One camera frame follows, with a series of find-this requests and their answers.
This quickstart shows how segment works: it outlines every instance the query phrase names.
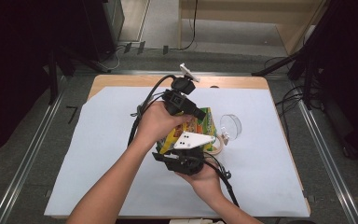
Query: human hand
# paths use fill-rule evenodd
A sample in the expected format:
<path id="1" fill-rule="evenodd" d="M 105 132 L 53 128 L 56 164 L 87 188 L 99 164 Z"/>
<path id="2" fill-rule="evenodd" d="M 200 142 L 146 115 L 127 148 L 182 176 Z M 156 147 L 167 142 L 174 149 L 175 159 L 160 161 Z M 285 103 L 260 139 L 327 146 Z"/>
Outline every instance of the human hand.
<path id="1" fill-rule="evenodd" d="M 220 187 L 220 179 L 216 171 L 208 165 L 204 165 L 202 170 L 194 175 L 183 175 L 176 173 L 187 181 L 197 195 L 207 204 L 211 204 L 213 200 L 224 198 Z"/>
<path id="2" fill-rule="evenodd" d="M 172 116 L 165 109 L 164 103 L 157 101 L 142 115 L 134 140 L 141 139 L 145 144 L 153 146 L 158 140 L 166 137 L 174 127 L 191 118 L 191 115 Z"/>

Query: black stand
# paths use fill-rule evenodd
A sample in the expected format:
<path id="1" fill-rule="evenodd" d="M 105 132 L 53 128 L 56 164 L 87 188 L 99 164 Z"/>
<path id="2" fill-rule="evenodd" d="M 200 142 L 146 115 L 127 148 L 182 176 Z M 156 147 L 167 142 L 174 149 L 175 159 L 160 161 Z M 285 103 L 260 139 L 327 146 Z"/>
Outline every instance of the black stand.
<path id="1" fill-rule="evenodd" d="M 74 58 L 80 61 L 81 63 L 85 64 L 96 72 L 105 73 L 95 63 L 92 63 L 88 59 L 84 58 L 81 55 L 78 55 L 77 53 L 68 48 L 61 47 L 58 49 L 53 49 L 48 56 L 48 76 L 50 79 L 50 100 L 48 103 L 50 105 L 58 96 L 57 65 L 61 68 L 63 74 L 66 77 L 72 77 L 74 75 L 76 69 L 72 65 L 72 62 L 69 58 Z"/>
<path id="2" fill-rule="evenodd" d="M 338 0 L 331 0 L 330 4 L 316 25 L 315 30 L 310 35 L 310 38 L 307 40 L 305 45 L 296 53 L 290 55 L 289 57 L 273 64 L 272 66 L 259 71 L 252 73 L 253 77 L 263 77 L 269 73 L 277 70 L 278 68 L 287 65 L 290 62 L 293 62 L 293 66 L 289 69 L 287 76 L 291 80 L 297 80 L 301 74 L 305 71 L 305 81 L 304 81 L 304 103 L 308 109 L 310 109 L 310 88 L 312 82 L 312 76 L 316 71 L 316 62 L 315 62 L 315 52 L 318 50 L 320 43 L 323 41 L 322 36 L 324 29 L 327 26 L 327 23 L 330 21 L 331 17 L 335 14 L 339 7 Z"/>

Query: forearm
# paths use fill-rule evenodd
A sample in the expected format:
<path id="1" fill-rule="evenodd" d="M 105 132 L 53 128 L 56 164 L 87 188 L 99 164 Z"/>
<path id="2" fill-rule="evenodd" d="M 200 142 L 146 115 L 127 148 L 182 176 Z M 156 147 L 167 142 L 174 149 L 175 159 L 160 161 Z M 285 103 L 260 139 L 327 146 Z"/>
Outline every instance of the forearm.
<path id="1" fill-rule="evenodd" d="M 227 224 L 243 224 L 243 223 L 261 223 L 254 217 L 242 211 L 234 203 L 226 199 L 223 195 L 216 197 L 207 204 L 227 223 Z"/>
<path id="2" fill-rule="evenodd" d="M 82 198 L 67 223 L 114 223 L 150 148 L 133 142 Z"/>

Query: white sheet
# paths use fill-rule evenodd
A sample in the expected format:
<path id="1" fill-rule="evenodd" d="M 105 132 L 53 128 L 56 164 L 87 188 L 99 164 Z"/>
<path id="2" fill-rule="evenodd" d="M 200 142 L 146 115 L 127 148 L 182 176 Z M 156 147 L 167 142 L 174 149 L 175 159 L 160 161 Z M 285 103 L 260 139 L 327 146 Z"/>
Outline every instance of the white sheet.
<path id="1" fill-rule="evenodd" d="M 46 216 L 69 216 L 81 197 L 118 159 L 134 121 L 130 114 L 150 90 L 104 88 L 83 106 Z M 241 120 L 241 136 L 229 142 L 217 159 L 232 173 L 229 182 L 244 211 L 255 217 L 310 215 L 268 90 L 198 88 L 189 99 L 198 107 L 212 109 L 217 128 L 224 114 L 234 114 Z M 222 189 L 229 198 L 223 183 Z M 182 178 L 155 161 L 151 152 L 134 179 L 120 215 L 217 216 Z"/>

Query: yellow packaging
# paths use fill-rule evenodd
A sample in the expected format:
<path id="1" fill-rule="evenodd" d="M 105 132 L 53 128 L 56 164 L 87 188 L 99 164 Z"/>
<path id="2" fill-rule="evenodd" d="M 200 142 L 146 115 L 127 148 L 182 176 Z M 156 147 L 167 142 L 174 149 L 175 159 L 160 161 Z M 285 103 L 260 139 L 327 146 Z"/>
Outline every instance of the yellow packaging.
<path id="1" fill-rule="evenodd" d="M 216 136 L 216 128 L 213 123 L 212 113 L 210 107 L 201 108 L 206 116 L 204 120 L 197 118 L 191 119 L 189 122 L 176 126 L 164 139 L 157 142 L 157 151 L 159 154 L 164 154 L 168 150 L 173 149 L 183 131 L 189 133 L 202 133 L 210 136 Z M 203 147 L 204 151 L 213 151 L 213 143 L 206 144 Z"/>

